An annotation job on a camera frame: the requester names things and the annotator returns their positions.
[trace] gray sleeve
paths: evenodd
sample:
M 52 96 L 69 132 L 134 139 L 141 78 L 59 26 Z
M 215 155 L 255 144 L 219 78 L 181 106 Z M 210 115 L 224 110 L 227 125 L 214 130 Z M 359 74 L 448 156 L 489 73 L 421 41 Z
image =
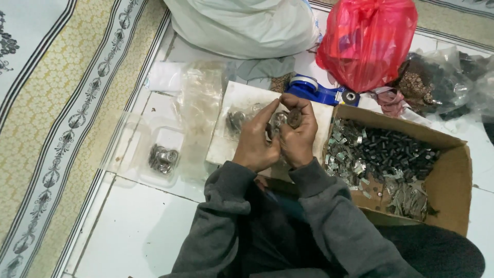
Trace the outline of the gray sleeve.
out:
M 171 274 L 165 277 L 217 277 L 237 255 L 237 216 L 247 215 L 244 194 L 257 174 L 227 161 L 206 181 L 206 202 L 197 206 Z
M 329 177 L 317 159 L 289 175 L 318 247 L 349 277 L 422 277 L 352 202 L 346 183 Z

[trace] dark pants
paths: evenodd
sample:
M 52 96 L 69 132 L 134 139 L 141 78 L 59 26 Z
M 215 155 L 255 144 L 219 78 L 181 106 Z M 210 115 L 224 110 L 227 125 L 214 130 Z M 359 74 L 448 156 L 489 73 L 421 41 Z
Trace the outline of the dark pants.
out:
M 240 217 L 236 277 L 297 268 L 324 269 L 342 277 L 345 270 L 330 263 L 317 247 L 307 223 L 286 215 L 277 202 L 256 186 L 246 194 L 251 214 Z M 402 257 L 427 278 L 479 278 L 484 257 L 469 240 L 449 230 L 428 225 L 377 227 L 395 244 Z

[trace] white tile floor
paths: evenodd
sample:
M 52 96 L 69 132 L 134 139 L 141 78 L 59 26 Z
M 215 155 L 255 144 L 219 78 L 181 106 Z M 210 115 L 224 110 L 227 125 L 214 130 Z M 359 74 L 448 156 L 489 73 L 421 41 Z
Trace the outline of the white tile floor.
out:
M 325 31 L 327 13 L 315 10 L 320 26 Z M 411 50 L 432 51 L 450 47 L 451 43 L 437 37 L 416 34 Z M 459 47 L 470 54 L 487 53 Z M 166 31 L 155 60 L 187 62 L 195 59 L 241 60 L 218 56 L 189 45 L 174 36 L 171 27 Z M 331 88 L 326 72 L 314 62 L 314 53 L 304 51 L 295 55 L 295 71 L 313 76 L 325 87 Z M 267 89 L 269 79 L 254 80 L 248 85 Z M 144 118 L 161 117 L 170 125 L 176 124 L 172 110 L 172 97 L 142 88 L 133 113 Z M 469 141 L 473 164 L 473 188 L 468 238 L 483 252 L 487 268 L 484 277 L 494 277 L 494 146 L 481 124 L 463 117 L 453 122 L 434 122 L 434 128 Z M 125 135 L 121 141 L 138 135 Z M 132 159 L 134 149 L 122 153 L 123 161 Z M 62 278 L 97 277 L 157 277 L 170 272 L 180 246 L 190 228 L 198 202 L 204 201 L 204 185 L 154 182 L 143 179 L 131 171 L 106 173 L 98 195 L 82 228 L 82 233 L 65 268 Z

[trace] cardboard box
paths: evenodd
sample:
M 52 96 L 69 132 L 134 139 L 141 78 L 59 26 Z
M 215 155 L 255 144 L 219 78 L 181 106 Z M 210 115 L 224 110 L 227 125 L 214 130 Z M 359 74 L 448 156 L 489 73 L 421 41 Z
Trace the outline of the cardboard box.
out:
M 336 117 L 354 120 L 367 127 L 399 131 L 440 149 L 441 155 L 424 184 L 430 205 L 439 213 L 437 216 L 428 215 L 425 223 L 466 236 L 472 194 L 472 161 L 465 141 L 414 122 L 391 118 L 349 105 L 337 106 L 333 110 L 333 119 Z M 329 138 L 332 129 L 333 124 L 329 128 Z M 387 190 L 384 190 L 383 185 L 376 183 L 373 178 L 369 177 L 369 180 L 371 184 L 363 184 L 363 186 L 368 189 L 371 199 L 366 198 L 359 190 L 351 191 L 353 201 L 369 218 L 394 218 L 392 220 L 395 220 L 395 223 L 402 225 L 418 222 L 387 213 L 386 205 L 390 201 Z M 379 197 L 378 192 L 382 192 L 383 196 Z

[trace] gray sweatshirt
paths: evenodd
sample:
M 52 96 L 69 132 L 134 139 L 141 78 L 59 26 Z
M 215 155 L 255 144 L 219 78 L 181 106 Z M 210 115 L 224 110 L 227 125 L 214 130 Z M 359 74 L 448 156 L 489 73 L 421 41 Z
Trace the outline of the gray sweatshirt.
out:
M 422 277 L 383 238 L 352 202 L 348 186 L 329 177 L 318 161 L 290 171 L 299 187 L 299 202 L 317 246 L 333 262 L 337 260 L 348 276 L 372 278 Z M 227 161 L 207 180 L 206 201 L 197 206 L 189 235 L 182 244 L 169 277 L 217 277 L 237 255 L 236 222 L 248 215 L 250 204 L 244 194 L 257 174 Z M 314 277 L 316 269 L 261 273 L 255 277 Z

